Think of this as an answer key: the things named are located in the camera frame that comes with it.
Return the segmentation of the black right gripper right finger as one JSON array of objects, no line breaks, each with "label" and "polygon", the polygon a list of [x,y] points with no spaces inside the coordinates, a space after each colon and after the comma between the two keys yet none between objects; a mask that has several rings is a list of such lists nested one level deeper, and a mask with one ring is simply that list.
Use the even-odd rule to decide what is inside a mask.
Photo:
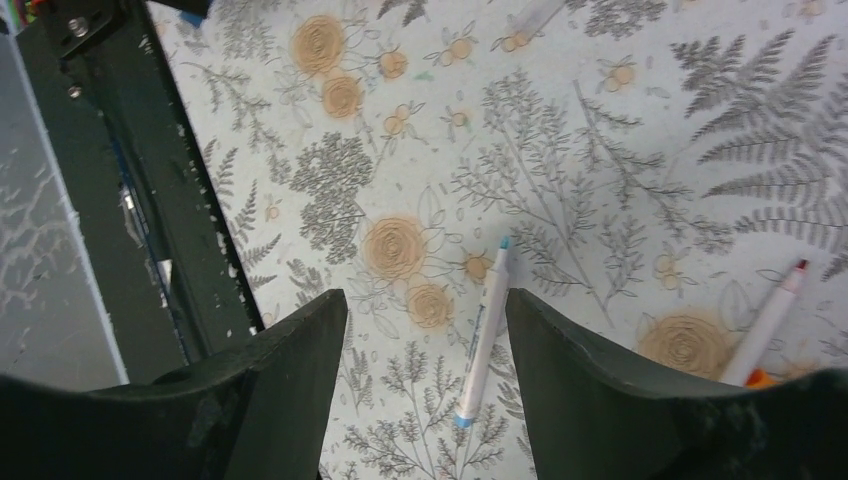
[{"label": "black right gripper right finger", "polygon": [[505,307],[541,479],[843,479],[847,373],[764,389],[689,375],[525,289]]}]

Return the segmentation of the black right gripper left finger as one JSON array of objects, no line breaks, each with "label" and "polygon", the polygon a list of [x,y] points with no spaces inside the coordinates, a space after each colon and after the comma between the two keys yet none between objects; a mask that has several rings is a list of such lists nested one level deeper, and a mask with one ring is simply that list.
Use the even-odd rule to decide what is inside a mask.
[{"label": "black right gripper left finger", "polygon": [[150,384],[1,380],[5,479],[316,479],[346,332],[340,289]]}]

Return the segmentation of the white pen blue tip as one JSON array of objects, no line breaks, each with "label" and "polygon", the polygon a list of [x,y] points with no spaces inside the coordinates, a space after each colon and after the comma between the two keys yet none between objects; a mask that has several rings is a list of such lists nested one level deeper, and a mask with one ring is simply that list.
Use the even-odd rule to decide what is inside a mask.
[{"label": "white pen blue tip", "polygon": [[510,240],[503,237],[494,263],[485,277],[474,334],[469,345],[462,392],[454,413],[454,424],[461,429],[468,429],[473,424],[481,407],[491,353],[501,329],[509,289],[509,249]]}]

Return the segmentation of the white pen orange cap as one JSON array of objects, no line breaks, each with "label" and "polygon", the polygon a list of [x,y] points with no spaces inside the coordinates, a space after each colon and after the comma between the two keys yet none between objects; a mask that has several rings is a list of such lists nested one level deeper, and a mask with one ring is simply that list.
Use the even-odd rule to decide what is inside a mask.
[{"label": "white pen orange cap", "polygon": [[778,328],[794,305],[807,275],[809,261],[799,260],[766,298],[747,334],[742,338],[719,382],[744,386],[757,368]]}]

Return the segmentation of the floral patterned mat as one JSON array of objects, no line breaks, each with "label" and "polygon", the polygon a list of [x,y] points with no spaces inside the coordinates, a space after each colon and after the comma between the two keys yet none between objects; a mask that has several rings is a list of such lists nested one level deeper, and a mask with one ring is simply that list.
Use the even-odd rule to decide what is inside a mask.
[{"label": "floral patterned mat", "polygon": [[150,14],[265,325],[350,319],[326,479],[531,479],[509,340],[460,430],[482,286],[510,280],[663,365],[718,378],[772,288],[761,359],[847,364],[847,5],[215,1]]}]

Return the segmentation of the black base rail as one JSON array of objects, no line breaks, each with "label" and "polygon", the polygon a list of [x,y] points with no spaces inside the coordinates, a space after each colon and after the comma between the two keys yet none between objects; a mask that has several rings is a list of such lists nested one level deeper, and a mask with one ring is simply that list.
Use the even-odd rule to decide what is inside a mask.
[{"label": "black base rail", "polygon": [[16,38],[132,383],[262,322],[142,1],[38,1]]}]

